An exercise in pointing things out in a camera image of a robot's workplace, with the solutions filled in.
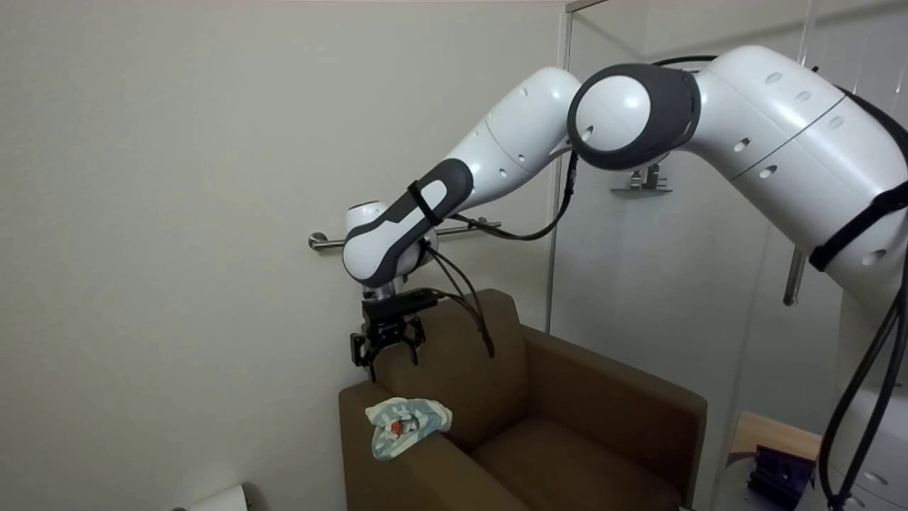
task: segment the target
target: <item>armchair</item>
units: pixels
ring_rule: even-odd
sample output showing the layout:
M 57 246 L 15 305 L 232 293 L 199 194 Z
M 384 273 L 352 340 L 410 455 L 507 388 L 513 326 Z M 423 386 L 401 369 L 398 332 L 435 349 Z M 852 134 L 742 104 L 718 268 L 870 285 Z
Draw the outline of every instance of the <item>armchair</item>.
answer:
M 340 391 L 349 511 L 674 511 L 690 509 L 707 403 L 666 380 L 530 326 L 503 293 L 479 293 L 497 354 L 457 305 L 420 316 L 374 380 Z M 430 397 L 453 411 L 398 461 L 372 461 L 362 410 Z

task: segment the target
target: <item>chair armrest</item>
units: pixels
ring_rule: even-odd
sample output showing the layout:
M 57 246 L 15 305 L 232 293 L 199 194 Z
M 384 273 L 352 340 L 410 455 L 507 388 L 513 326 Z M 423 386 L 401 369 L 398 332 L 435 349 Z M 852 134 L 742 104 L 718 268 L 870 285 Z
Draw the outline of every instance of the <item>chair armrest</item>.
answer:
M 524 330 L 533 414 L 649 468 L 693 502 L 707 400 L 582 347 Z
M 372 457 L 372 422 L 362 410 L 386 400 L 374 384 L 340 391 L 340 439 L 349 511 L 524 511 L 481 465 L 449 437 L 430 434 L 393 461 Z

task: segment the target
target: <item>chair backrest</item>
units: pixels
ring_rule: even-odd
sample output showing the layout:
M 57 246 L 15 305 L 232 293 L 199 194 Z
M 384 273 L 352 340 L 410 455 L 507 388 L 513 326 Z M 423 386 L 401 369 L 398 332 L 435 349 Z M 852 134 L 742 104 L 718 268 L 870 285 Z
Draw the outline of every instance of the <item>chair backrest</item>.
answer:
M 528 353 L 511 295 L 479 293 L 494 359 L 481 343 L 474 316 L 445 300 L 420 313 L 426 340 L 416 363 L 398 343 L 376 354 L 374 380 L 401 397 L 430 397 L 453 411 L 449 437 L 476 449 L 491 434 L 515 422 L 528 410 Z

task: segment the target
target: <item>chair cushion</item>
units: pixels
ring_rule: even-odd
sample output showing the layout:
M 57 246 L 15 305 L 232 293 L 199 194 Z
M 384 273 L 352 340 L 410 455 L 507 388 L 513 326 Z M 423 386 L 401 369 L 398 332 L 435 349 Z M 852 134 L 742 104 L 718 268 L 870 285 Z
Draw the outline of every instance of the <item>chair cushion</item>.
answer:
M 474 451 L 533 511 L 679 511 L 681 493 L 575 432 L 528 417 Z
M 401 397 L 430 397 L 453 411 L 449 437 L 476 449 L 500 430 L 524 417 L 528 353 L 511 295 L 479 293 L 497 354 L 479 339 L 476 322 L 453 300 L 420 316 L 426 340 L 416 363 L 398 343 L 374 359 L 374 384 Z

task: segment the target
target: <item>crumpled cloth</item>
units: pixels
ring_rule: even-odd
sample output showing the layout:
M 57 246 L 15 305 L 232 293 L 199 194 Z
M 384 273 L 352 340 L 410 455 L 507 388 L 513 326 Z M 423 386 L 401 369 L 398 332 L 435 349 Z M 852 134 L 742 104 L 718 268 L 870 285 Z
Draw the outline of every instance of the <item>crumpled cloth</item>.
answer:
M 449 432 L 453 411 L 436 400 L 388 397 L 367 410 L 372 434 L 372 457 L 393 461 L 435 432 Z

